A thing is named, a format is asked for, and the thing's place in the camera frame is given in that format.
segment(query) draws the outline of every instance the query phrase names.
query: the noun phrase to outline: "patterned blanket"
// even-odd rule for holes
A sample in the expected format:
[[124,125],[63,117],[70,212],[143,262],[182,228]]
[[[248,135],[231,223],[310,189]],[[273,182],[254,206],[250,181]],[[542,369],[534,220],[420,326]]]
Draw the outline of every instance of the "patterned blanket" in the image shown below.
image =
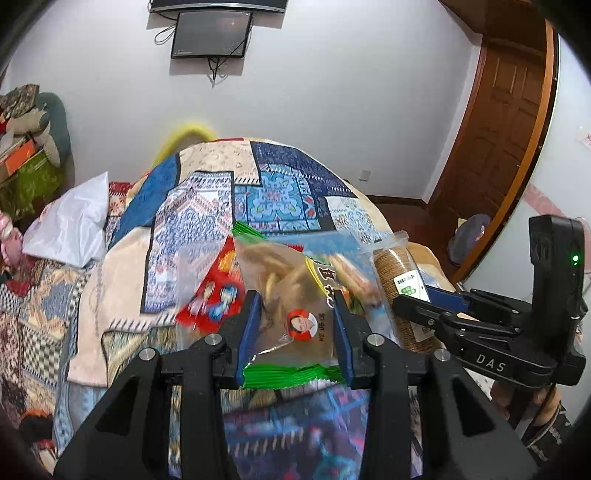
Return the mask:
[[[176,255],[184,246],[225,237],[238,219],[270,235],[349,229],[362,241],[379,238],[352,188],[300,150],[274,142],[197,145],[134,187],[111,184],[109,252],[102,262],[74,270],[39,260],[31,284],[13,286],[20,296],[9,284],[0,286],[0,400],[13,423],[28,410],[54,414],[59,455],[142,348],[175,350]],[[315,382],[281,393],[226,391],[222,402],[228,445],[243,478],[356,476],[365,393]],[[300,418],[304,410],[314,415]],[[177,412],[171,413],[170,443],[176,475]],[[261,436],[269,416],[280,420]],[[251,434],[258,436],[252,442]],[[304,461],[311,451],[314,461]]]

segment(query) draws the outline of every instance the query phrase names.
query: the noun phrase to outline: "door frame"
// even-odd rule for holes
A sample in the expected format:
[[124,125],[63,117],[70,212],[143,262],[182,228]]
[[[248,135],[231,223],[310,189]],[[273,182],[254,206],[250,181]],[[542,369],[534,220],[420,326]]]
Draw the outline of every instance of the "door frame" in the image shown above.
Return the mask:
[[[540,156],[542,146],[550,123],[550,117],[554,106],[554,97],[556,94],[556,84],[558,81],[558,42],[556,33],[552,25],[546,20],[546,55],[545,55],[545,68],[544,68],[544,82],[542,84],[542,92],[540,99],[540,107],[538,114],[535,117],[534,129],[531,134],[530,141],[525,150],[521,165],[517,170],[517,174],[509,187],[509,191],[505,196],[499,210],[497,211],[491,223],[486,228],[485,234],[480,240],[477,241],[474,248],[468,253],[464,262],[461,264],[458,271],[452,277],[451,281],[456,284],[464,280],[474,270],[478,264],[482,261],[482,258],[486,255],[489,248],[495,242],[496,237],[501,233],[503,227],[509,220],[511,213],[515,209],[521,194],[525,189],[527,183],[530,180],[531,174],[535,167],[535,164]],[[478,59],[478,66],[476,68],[476,75],[474,78],[474,84],[470,93],[470,98],[466,107],[466,113],[462,120],[460,129],[458,130],[456,141],[453,144],[452,151],[447,160],[446,166],[443,169],[441,177],[437,182],[437,186],[431,195],[431,199],[428,203],[428,209],[433,207],[434,202],[439,197],[444,182],[453,171],[453,166],[458,160],[458,152],[460,145],[466,135],[467,126],[469,123],[470,116],[472,114],[476,97],[480,89],[480,82],[482,80],[482,72],[484,70],[484,64],[486,61],[486,52],[488,48],[488,41],[483,39],[482,47],[480,48],[480,57]]]

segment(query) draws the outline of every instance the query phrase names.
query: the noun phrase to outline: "wooden baseboard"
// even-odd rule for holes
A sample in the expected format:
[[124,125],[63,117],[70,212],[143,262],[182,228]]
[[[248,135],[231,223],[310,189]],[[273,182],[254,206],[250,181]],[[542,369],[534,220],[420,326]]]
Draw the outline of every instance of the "wooden baseboard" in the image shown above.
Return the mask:
[[386,203],[389,205],[414,205],[416,207],[427,208],[423,199],[409,199],[406,197],[388,197],[383,195],[367,195],[372,203]]

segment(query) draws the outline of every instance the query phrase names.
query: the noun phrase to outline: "metal screw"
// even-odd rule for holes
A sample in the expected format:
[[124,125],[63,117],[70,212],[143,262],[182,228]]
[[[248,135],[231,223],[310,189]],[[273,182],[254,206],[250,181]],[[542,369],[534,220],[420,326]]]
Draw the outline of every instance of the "metal screw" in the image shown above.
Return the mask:
[[148,362],[156,356],[156,350],[153,348],[144,348],[140,353],[139,357],[144,361]]
[[384,337],[377,333],[372,333],[368,336],[368,343],[373,346],[380,346],[384,344]]
[[435,350],[435,358],[440,362],[447,362],[452,357],[451,353],[443,348]]
[[222,335],[219,333],[210,333],[205,337],[205,343],[211,346],[216,346],[222,341]]

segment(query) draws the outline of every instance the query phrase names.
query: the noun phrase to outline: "door panel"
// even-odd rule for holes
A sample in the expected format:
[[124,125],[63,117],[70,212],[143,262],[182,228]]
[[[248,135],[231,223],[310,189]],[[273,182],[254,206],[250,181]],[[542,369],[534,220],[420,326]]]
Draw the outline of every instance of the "door panel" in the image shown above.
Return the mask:
[[454,222],[477,213],[495,216],[521,165],[541,99],[542,58],[493,43],[483,48],[466,132],[433,196],[437,210]]

